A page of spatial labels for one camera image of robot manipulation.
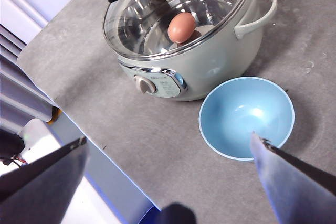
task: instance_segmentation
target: bowl rim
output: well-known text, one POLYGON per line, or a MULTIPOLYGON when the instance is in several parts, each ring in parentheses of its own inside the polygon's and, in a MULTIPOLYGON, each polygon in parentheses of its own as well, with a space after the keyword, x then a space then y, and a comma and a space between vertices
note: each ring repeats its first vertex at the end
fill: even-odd
POLYGON ((290 108, 291 108, 291 113, 292 113, 292 121, 291 121, 291 125, 290 125, 290 128, 289 128, 289 131, 287 132, 287 135, 286 137, 284 138, 284 140, 278 144, 276 146, 276 148, 281 148, 285 143, 286 141, 288 140, 292 130, 293 130, 293 127, 294 127, 294 122, 295 122, 295 111, 294 111, 294 106, 293 106, 293 103, 292 101, 290 100, 289 98, 289 95, 283 90, 282 87, 280 87, 279 85, 275 84, 274 82, 270 81, 270 80, 267 80, 267 79, 264 79, 264 78, 260 78, 260 77, 238 77, 238 78, 234 78, 234 79, 230 79, 228 81, 225 81, 223 83, 221 83, 220 85, 218 85, 217 87, 215 87, 207 96, 206 98, 204 99, 203 103, 202 103, 202 106, 200 108, 200 112, 198 114, 198 127, 199 127, 199 130, 201 132, 201 135, 204 139, 204 141, 206 142, 206 144, 212 149, 214 150, 216 153, 218 153, 219 155, 223 156, 223 157, 226 157, 226 158, 229 158, 229 159, 233 159, 233 160, 238 160, 238 161, 253 161, 254 158, 253 157, 246 157, 246 158, 241 158, 241 157, 234 157, 234 156, 230 156, 230 155, 227 155, 225 153, 222 153, 220 151, 218 151, 215 147, 213 147, 209 141, 207 140, 206 136, 204 135, 203 133, 203 130, 202 130, 202 125, 201 125, 201 115, 202 115, 202 111, 203 111, 203 106, 204 104, 206 103, 206 101, 208 100, 208 98, 219 88, 221 88, 222 86, 230 83, 230 82, 233 82, 233 81, 239 81, 239 80, 244 80, 244 79, 256 79, 256 80, 260 80, 260 81, 264 81, 264 82, 268 82, 270 84, 272 84, 274 87, 276 87, 277 89, 279 89, 284 95, 285 97, 287 98, 287 101, 289 102, 289 105, 290 105, 290 108))

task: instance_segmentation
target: cable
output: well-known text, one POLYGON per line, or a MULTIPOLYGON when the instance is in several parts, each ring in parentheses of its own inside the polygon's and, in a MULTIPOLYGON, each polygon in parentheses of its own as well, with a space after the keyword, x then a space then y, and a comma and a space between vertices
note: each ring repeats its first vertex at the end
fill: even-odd
POLYGON ((28 164, 28 162, 27 161, 25 161, 23 158, 20 158, 20 157, 18 157, 18 156, 16 156, 15 158, 14 158, 14 160, 19 160, 21 163, 23 163, 23 164, 28 164))
POLYGON ((8 158, 8 157, 0 157, 0 159, 9 160, 11 163, 16 164, 16 165, 21 169, 21 166, 20 166, 16 161, 12 160, 11 158, 8 158))

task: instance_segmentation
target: chrome trim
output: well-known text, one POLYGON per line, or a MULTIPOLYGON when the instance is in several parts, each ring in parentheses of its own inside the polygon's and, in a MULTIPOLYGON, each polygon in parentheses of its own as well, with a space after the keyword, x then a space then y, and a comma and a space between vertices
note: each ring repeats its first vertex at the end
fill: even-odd
POLYGON ((111 44, 111 42, 108 40, 108 38, 106 37, 106 32, 105 32, 105 19, 106 19, 106 13, 107 10, 109 9, 110 5, 112 5, 113 3, 110 3, 106 9, 106 13, 103 19, 103 33, 104 33, 104 38, 106 40, 106 42, 109 44, 109 46, 112 48, 112 50, 119 56, 123 56, 127 59, 131 59, 131 60, 139 60, 139 61, 150 61, 150 60, 161 60, 161 59, 166 59, 166 58, 171 58, 173 56, 176 56, 178 54, 182 54, 186 51, 189 51, 195 47, 197 47, 198 45, 200 45, 201 43, 209 40, 210 38, 212 38, 214 35, 216 35, 220 29, 223 29, 227 23, 230 22, 230 20, 233 19, 233 17, 237 14, 237 12, 240 11, 240 9, 242 8, 243 4, 245 3, 245 0, 240 0, 239 3, 236 4, 236 6, 231 10, 231 12, 226 15, 212 30, 210 30, 209 32, 207 32, 206 34, 204 34, 203 36, 200 36, 199 38, 197 38, 196 40, 191 41, 190 43, 182 46, 182 47, 178 47, 178 48, 174 48, 172 50, 169 50, 165 53, 159 53, 159 54, 153 54, 153 55, 147 55, 147 56, 132 56, 132 55, 127 55, 127 54, 123 54, 121 52, 116 51, 113 48, 113 45, 111 44))
POLYGON ((173 81, 176 83, 176 85, 180 89, 180 93, 175 97, 178 97, 179 95, 185 93, 188 90, 188 85, 185 82, 185 80, 183 79, 183 77, 182 77, 183 84, 181 84, 178 81, 178 79, 176 78, 177 72, 175 70, 168 69, 168 68, 159 68, 159 67, 152 67, 152 68, 137 67, 137 66, 129 65, 129 64, 123 62, 121 59, 118 59, 118 63, 120 65, 128 68, 128 69, 132 69, 132 70, 135 70, 135 71, 146 72, 146 73, 163 73, 163 74, 169 76, 170 78, 173 79, 173 81))

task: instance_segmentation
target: cooking pot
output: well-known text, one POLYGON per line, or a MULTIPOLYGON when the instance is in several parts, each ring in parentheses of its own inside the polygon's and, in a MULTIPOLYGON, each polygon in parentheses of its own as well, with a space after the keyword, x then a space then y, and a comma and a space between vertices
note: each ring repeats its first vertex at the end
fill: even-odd
POLYGON ((261 15, 259 0, 118 0, 107 9, 104 34, 137 89, 197 100, 248 68, 275 14, 277 0, 271 2, 261 15), (167 29, 181 12, 193 15, 197 36, 177 44, 167 29))

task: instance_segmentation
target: blue bowl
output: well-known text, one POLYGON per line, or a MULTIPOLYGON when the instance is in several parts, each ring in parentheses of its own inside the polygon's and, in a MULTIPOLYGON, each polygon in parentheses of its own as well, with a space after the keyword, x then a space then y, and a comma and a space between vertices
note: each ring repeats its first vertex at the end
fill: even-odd
POLYGON ((281 87, 262 78, 240 77, 210 92, 198 121, 202 137, 215 152, 250 161, 253 131, 280 148, 293 129, 294 118, 293 104, 281 87))

